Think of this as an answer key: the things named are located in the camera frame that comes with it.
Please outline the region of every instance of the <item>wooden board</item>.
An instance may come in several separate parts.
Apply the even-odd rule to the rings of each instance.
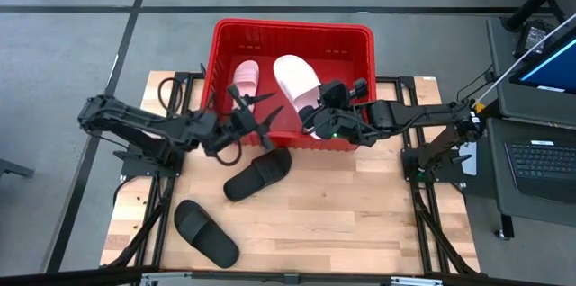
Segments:
[[[173,74],[150,73],[143,109],[165,113],[156,91],[158,82]],[[420,104],[440,103],[435,78],[415,80]],[[194,81],[191,110],[200,107],[202,88],[202,80]],[[170,85],[165,90],[167,98]],[[393,85],[378,84],[378,98],[395,100]],[[426,128],[426,139],[430,141],[442,129]],[[240,258],[230,268],[233,271],[422,273],[410,188],[402,179],[401,148],[401,136],[396,136],[351,153],[291,149],[288,176],[236,203],[226,199],[223,184],[263,150],[244,147],[242,160],[233,167],[219,165],[201,149],[195,150],[186,157],[176,181],[161,267],[220,270],[176,232],[174,210],[180,201],[191,199],[238,244]],[[222,152],[222,158],[230,160],[236,152],[236,147],[230,147]],[[140,228],[149,186],[150,179],[141,177],[120,191],[102,264],[111,262]],[[479,269],[461,194],[449,184],[438,183],[436,197],[446,236],[466,262]],[[148,263],[155,238],[153,231],[148,240]],[[428,241],[437,269],[434,238],[429,233]]]

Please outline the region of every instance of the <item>gray carpet floor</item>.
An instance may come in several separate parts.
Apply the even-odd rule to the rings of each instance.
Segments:
[[[144,5],[519,6],[525,0],[144,0]],[[557,0],[567,13],[575,0]],[[132,5],[134,0],[0,0],[0,4]],[[226,17],[369,26],[380,75],[435,76],[442,98],[490,63],[487,15],[346,13],[141,14],[116,95],[140,104],[150,70],[197,71],[208,61],[214,24]],[[42,269],[53,229],[86,143],[76,116],[103,91],[128,15],[0,13],[0,158],[34,167],[33,179],[0,179],[0,275]],[[63,270],[95,268],[112,213],[121,162],[102,142],[69,242]],[[499,241],[494,201],[469,198],[469,217],[483,272],[502,278],[571,284],[576,228],[516,219],[517,237]],[[162,284],[185,284],[171,281]],[[256,282],[196,282],[257,285]]]

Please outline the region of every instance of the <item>red plastic basket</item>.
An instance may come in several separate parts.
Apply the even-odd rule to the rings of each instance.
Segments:
[[[338,79],[352,87],[356,79],[368,82],[368,96],[358,102],[376,99],[374,36],[362,25],[313,22],[279,22],[223,19],[216,24],[208,73],[202,93],[202,107],[214,92],[211,108],[223,114],[232,107],[226,87],[232,83],[236,67],[255,60],[260,68],[256,94],[276,93],[257,103],[254,114],[258,122],[279,105],[269,137],[278,147],[303,147],[324,150],[356,150],[343,139],[317,140],[300,133],[302,121],[276,83],[273,64],[277,58],[292,54],[306,60],[320,82]],[[256,134],[242,139],[242,144],[258,145]]]

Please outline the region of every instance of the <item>pink slipper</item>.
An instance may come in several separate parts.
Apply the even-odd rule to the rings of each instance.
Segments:
[[[259,73],[258,64],[252,60],[242,62],[240,66],[236,68],[232,82],[240,91],[240,96],[246,94],[250,97],[256,96]],[[238,105],[234,102],[233,108],[237,107]],[[249,105],[248,108],[251,112],[254,111],[254,105]]]
[[[306,106],[318,108],[320,80],[314,69],[302,58],[281,56],[274,63],[274,76],[296,113]]]

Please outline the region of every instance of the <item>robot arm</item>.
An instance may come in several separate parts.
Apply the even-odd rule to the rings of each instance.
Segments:
[[[217,157],[218,152],[251,132],[259,135],[266,149],[272,149],[274,145],[266,134],[282,107],[272,112],[264,122],[257,123],[248,106],[271,94],[239,96],[235,85],[229,86],[228,91],[239,107],[225,121],[207,110],[166,118],[129,106],[112,96],[98,95],[88,99],[78,115],[78,122],[88,133],[95,130],[110,131],[126,139],[159,165],[169,166],[175,162],[176,152],[173,151],[187,152],[200,145],[206,156]],[[160,138],[153,138],[147,133]]]
[[[377,100],[352,104],[367,95],[362,78],[348,91],[339,81],[320,86],[319,107],[301,110],[303,127],[321,139],[347,139],[351,144],[371,147],[410,128],[446,125],[436,139],[414,150],[415,167],[428,170],[437,165],[453,147],[474,142],[482,136],[483,126],[473,112],[473,101],[448,104],[407,106],[396,101]],[[452,158],[453,163],[465,158]]]

